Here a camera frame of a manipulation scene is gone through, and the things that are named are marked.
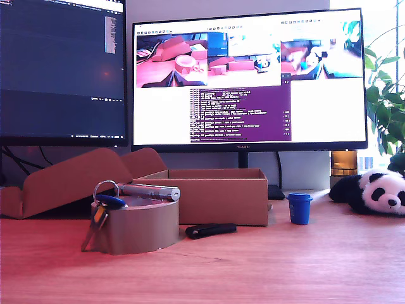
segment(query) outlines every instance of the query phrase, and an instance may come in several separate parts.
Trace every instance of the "blue key fob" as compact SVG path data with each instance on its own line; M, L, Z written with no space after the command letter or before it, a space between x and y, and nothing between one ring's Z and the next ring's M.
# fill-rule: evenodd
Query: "blue key fob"
M106 208L110 210L120 209L128 206L122 199L104 194L97 194L96 200L106 205Z

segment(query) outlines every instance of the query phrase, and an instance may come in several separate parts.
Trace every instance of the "wooden desk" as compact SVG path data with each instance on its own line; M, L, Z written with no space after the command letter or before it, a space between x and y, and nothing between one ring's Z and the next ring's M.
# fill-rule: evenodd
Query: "wooden desk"
M140 255L80 252L88 220L2 219L2 303L405 302L405 219L319 198L301 226L272 203L269 227Z

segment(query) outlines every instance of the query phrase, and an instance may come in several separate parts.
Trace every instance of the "small blue cup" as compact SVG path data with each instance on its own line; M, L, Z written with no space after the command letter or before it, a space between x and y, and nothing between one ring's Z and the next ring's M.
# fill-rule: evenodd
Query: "small blue cup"
M308 193L290 193L287 199L290 205L291 222L297 225L307 225L312 197Z

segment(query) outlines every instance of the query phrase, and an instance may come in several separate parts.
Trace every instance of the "monitor bezel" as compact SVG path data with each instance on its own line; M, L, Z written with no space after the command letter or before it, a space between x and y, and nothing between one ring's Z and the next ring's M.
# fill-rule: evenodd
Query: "monitor bezel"
M359 11L360 13L360 32L361 32L361 59L363 62L363 90L364 90L364 141L335 141L335 142L238 142L238 143L194 143L194 144L134 144L134 136L131 138L131 151L137 151L142 148L153 148L160 153L204 153L204 152L265 152L265 151L338 151L338 150L355 150L368 148L368 127L367 127L367 101L366 101L366 83L365 83L365 52L364 52L364 30L363 14L361 8L344 8L344 9L316 9L306 11L289 11L280 13L263 13L251 15L234 15L234 16L216 16L207 18L190 18L176 20L160 20L148 22L132 23L132 121L134 119L135 104L135 26L150 23L169 23L169 22L186 22L199 20L217 20L227 18L245 18L255 16L275 16L275 15L293 15L298 13L322 13L330 11Z
M127 19L126 0L120 0L123 4L123 102L124 102L124 135L123 138L89 138L89 137L54 137L54 136L2 136L2 146L82 146L82 147L126 147L128 138L128 89L127 89Z

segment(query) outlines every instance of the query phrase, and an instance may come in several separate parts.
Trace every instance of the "monitor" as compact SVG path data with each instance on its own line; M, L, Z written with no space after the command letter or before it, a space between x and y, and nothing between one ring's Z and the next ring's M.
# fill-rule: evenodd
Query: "monitor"
M360 9L133 24L132 150L366 148Z
M124 0L0 0L0 141L127 146Z

